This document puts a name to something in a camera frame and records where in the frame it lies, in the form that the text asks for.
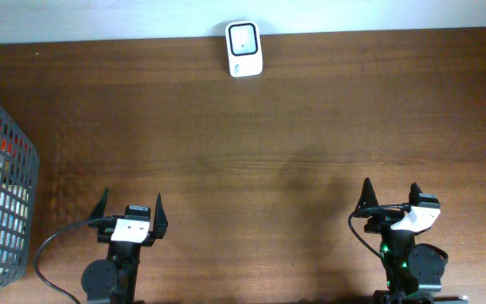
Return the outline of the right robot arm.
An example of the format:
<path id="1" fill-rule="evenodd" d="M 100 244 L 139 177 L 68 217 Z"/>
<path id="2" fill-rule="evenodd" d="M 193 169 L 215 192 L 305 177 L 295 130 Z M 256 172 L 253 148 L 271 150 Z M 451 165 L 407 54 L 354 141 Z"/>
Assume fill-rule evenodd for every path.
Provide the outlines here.
<path id="1" fill-rule="evenodd" d="M 348 228 L 386 273 L 386 290 L 377 290 L 372 303 L 468 303 L 466 296 L 439 296 L 441 278 L 449 262 L 446 251 L 415 237 L 429 231 L 441 213 L 439 199 L 410 186 L 408 201 L 379 204 L 371 180 L 363 181 Z"/>

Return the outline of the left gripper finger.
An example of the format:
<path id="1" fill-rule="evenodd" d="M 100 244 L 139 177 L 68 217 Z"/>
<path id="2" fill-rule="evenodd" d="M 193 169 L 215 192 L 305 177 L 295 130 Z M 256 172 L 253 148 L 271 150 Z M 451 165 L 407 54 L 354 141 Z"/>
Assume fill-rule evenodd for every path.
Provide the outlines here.
<path id="1" fill-rule="evenodd" d="M 153 235 L 155 239 L 162 239 L 168 228 L 168 220 L 162 205 L 161 193 L 158 193 L 154 210 Z"/>
<path id="2" fill-rule="evenodd" d="M 109 220 L 105 217 L 105 207 L 108 200 L 109 189 L 106 187 L 100 197 L 99 202 L 94 206 L 93 210 L 89 214 L 88 226 L 100 227 L 106 224 Z"/>

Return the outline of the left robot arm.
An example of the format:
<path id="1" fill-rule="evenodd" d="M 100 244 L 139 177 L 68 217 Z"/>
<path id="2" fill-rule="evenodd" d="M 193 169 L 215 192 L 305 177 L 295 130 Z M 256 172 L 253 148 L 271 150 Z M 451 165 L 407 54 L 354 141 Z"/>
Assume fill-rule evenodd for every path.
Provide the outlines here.
<path id="1" fill-rule="evenodd" d="M 105 215 L 108 192 L 104 191 L 88 218 L 97 230 L 97 242 L 108 246 L 105 258 L 83 271 L 81 286 L 88 303 L 133 303 L 141 249 L 162 239 L 168 220 L 157 196 L 155 206 L 128 205 L 124 214 Z"/>

